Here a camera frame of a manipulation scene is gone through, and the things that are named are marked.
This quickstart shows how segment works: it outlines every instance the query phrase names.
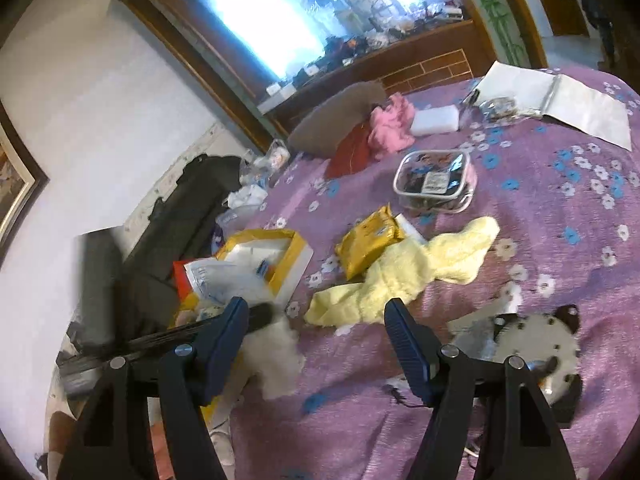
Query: yellow package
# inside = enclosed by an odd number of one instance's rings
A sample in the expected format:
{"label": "yellow package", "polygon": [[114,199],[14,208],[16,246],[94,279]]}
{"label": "yellow package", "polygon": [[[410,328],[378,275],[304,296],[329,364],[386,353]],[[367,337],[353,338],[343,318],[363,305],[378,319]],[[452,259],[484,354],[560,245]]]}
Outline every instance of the yellow package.
{"label": "yellow package", "polygon": [[349,231],[336,245],[335,253],[340,258],[347,280],[350,280],[369,269],[386,247],[403,239],[404,233],[387,204]]}

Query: bed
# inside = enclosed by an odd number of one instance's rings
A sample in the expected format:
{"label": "bed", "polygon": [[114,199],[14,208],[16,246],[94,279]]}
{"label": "bed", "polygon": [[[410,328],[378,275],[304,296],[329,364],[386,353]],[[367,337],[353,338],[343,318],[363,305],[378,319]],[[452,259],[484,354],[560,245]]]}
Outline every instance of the bed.
{"label": "bed", "polygon": [[[609,466],[640,414],[640,96],[614,76],[554,69],[624,102],[633,152],[558,124],[525,120],[417,139],[414,149],[462,147],[478,171],[471,206],[458,215],[411,218],[426,237],[493,216],[500,234],[469,285],[431,283],[410,311],[448,338],[444,323],[497,297],[517,278],[520,313],[575,303],[584,391],[563,430],[578,477]],[[460,102],[472,82],[410,96],[417,108]],[[255,384],[232,413],[238,480],[403,479],[431,410],[409,409],[383,391],[401,373],[383,326],[319,328],[303,314],[313,293],[344,283],[334,245],[385,203],[403,212],[392,190],[402,156],[325,182],[327,161],[299,155],[271,190],[250,227],[294,229],[314,256],[287,308],[306,357],[293,396],[264,401]],[[318,392],[322,403],[304,415]],[[463,461],[459,478],[473,470]]]}

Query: pillow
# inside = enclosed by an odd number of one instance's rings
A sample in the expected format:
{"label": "pillow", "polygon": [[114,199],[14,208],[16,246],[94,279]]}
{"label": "pillow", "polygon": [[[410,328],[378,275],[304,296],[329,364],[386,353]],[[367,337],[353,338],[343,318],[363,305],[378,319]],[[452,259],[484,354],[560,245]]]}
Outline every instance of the pillow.
{"label": "pillow", "polygon": [[386,101],[378,81],[354,83],[314,108],[289,136],[289,145],[300,152],[332,158],[340,142],[363,121],[372,107]]}

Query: framed picture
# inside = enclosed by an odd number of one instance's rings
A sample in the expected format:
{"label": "framed picture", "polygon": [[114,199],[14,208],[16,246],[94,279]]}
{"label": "framed picture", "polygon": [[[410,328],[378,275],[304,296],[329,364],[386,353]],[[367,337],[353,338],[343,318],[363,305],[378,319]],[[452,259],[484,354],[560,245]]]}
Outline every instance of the framed picture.
{"label": "framed picture", "polygon": [[48,180],[0,103],[0,266],[20,221]]}

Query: wall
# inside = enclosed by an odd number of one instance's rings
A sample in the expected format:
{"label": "wall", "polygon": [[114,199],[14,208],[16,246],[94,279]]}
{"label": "wall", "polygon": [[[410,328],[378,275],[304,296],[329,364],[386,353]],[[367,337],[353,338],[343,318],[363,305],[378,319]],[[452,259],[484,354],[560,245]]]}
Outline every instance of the wall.
{"label": "wall", "polygon": [[[218,122],[204,92],[110,0],[35,0],[0,50],[0,98],[50,178],[0,270],[0,428],[28,471],[76,304],[76,237],[122,224]],[[244,150],[217,128],[217,150]]]}
{"label": "wall", "polygon": [[494,45],[498,61],[531,67],[520,30],[506,0],[473,0]]}

